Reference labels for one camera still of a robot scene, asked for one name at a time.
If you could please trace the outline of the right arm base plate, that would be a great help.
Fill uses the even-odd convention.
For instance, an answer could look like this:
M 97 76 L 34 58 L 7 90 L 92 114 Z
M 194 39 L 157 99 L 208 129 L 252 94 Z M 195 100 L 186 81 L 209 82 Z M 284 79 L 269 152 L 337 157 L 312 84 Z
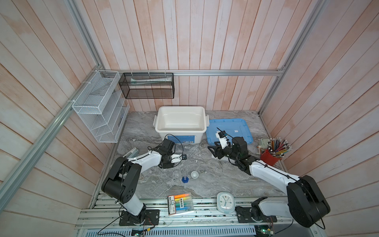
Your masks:
M 235 207 L 236 216 L 239 223 L 262 223 L 277 222 L 276 216 L 266 216 L 257 207 Z

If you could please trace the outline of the highlighter marker pack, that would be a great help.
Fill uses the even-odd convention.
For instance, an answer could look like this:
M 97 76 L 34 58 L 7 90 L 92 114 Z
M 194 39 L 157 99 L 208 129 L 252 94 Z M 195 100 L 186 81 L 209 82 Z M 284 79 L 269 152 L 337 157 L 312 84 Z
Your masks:
M 167 197 L 168 215 L 183 215 L 194 211 L 191 193 Z

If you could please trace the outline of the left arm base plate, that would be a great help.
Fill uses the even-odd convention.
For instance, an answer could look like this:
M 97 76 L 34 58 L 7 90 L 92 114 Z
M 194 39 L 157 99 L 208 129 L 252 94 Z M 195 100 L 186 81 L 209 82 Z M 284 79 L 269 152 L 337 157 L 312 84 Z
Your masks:
M 151 225 L 156 226 L 159 224 L 160 210 L 142 210 L 142 212 L 134 216 L 128 211 L 121 212 L 121 218 L 119 221 L 120 226 L 142 226 Z

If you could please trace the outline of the colored pencils bundle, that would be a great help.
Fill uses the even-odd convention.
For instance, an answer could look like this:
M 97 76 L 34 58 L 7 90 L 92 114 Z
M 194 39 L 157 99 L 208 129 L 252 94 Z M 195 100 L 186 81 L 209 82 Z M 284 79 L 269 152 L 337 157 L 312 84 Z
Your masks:
M 286 153 L 292 150 L 292 146 L 285 139 L 270 138 L 267 144 L 267 150 L 273 157 L 283 158 Z

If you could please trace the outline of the white plastic storage bin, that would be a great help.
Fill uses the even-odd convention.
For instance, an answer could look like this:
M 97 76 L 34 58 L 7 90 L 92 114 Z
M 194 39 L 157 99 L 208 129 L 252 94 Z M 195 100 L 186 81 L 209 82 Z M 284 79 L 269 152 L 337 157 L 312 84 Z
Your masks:
M 201 106 L 163 106 L 159 108 L 153 126 L 162 139 L 199 144 L 209 126 L 209 116 Z

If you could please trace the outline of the blue plastic bin lid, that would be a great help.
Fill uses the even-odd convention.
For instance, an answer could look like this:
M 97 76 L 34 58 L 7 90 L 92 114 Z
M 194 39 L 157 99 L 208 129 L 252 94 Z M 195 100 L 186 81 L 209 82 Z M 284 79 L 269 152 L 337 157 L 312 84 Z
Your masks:
M 219 141 L 216 137 L 216 133 L 220 132 L 219 129 L 224 130 L 232 137 L 243 137 L 247 144 L 252 144 L 254 141 L 245 120 L 240 118 L 211 119 L 206 130 L 207 142 L 209 145 L 213 146 L 214 142 Z

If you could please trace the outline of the small white round dish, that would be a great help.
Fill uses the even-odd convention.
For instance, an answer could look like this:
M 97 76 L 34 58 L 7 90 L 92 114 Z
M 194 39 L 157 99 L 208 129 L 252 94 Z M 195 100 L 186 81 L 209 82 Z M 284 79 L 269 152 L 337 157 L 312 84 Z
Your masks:
M 199 177 L 199 173 L 197 171 L 192 171 L 190 175 L 193 179 L 197 179 Z

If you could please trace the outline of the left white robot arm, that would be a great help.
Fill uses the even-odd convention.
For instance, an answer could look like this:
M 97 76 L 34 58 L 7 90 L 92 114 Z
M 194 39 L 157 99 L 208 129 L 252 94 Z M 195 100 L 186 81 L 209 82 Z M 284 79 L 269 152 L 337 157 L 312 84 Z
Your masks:
M 169 169 L 185 161 L 187 155 L 184 154 L 184 147 L 181 147 L 179 154 L 175 148 L 176 144 L 165 138 L 145 154 L 134 158 L 117 158 L 102 183 L 101 191 L 116 199 L 129 215 L 143 216 L 146 205 L 135 195 L 139 177 L 152 167 Z

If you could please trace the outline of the clear glass petri dish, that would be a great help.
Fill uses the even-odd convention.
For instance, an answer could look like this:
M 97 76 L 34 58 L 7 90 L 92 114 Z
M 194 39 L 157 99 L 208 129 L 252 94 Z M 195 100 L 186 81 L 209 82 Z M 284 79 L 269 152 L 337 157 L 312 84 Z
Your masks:
M 161 182 L 169 182 L 174 178 L 173 169 L 161 169 L 159 172 L 159 180 Z

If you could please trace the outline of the pale green small box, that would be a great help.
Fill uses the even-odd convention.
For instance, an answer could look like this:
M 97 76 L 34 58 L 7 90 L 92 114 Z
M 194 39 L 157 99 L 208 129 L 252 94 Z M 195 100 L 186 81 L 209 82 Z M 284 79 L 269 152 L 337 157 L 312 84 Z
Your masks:
M 258 152 L 259 154 L 262 154 L 265 152 L 265 150 L 268 149 L 269 139 L 268 138 L 261 138 L 258 143 Z

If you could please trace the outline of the red pencil cup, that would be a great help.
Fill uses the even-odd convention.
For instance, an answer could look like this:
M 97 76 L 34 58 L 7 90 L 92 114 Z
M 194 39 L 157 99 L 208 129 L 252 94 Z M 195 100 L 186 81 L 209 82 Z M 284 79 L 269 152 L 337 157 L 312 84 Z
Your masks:
M 281 158 L 274 157 L 268 150 L 265 150 L 261 154 L 261 160 L 270 166 L 274 166 L 277 162 L 281 161 Z

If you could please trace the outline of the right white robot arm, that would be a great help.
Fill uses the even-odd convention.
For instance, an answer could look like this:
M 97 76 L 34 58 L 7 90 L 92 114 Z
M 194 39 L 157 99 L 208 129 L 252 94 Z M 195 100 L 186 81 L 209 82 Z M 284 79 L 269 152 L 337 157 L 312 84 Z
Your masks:
M 278 188 L 287 200 L 272 201 L 261 197 L 251 203 L 248 218 L 264 222 L 271 217 L 291 218 L 303 227 L 309 228 L 330 213 L 331 208 L 316 181 L 308 176 L 296 176 L 281 171 L 248 151 L 243 137 L 220 138 L 208 146 L 214 158 L 225 160 L 240 171 L 264 180 Z

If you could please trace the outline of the white round clock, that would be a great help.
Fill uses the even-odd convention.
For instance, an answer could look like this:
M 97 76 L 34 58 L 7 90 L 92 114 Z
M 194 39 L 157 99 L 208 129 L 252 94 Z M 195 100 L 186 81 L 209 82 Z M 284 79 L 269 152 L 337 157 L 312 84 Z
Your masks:
M 231 193 L 220 192 L 216 196 L 217 209 L 223 214 L 235 213 L 235 199 Z

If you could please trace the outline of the blue hexagonal bottle cap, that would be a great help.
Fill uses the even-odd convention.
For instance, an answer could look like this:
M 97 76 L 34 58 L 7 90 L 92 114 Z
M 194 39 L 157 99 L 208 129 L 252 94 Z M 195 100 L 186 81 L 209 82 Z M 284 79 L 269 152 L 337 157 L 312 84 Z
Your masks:
M 182 182 L 183 183 L 188 183 L 189 182 L 189 178 L 187 176 L 183 176 L 182 177 Z

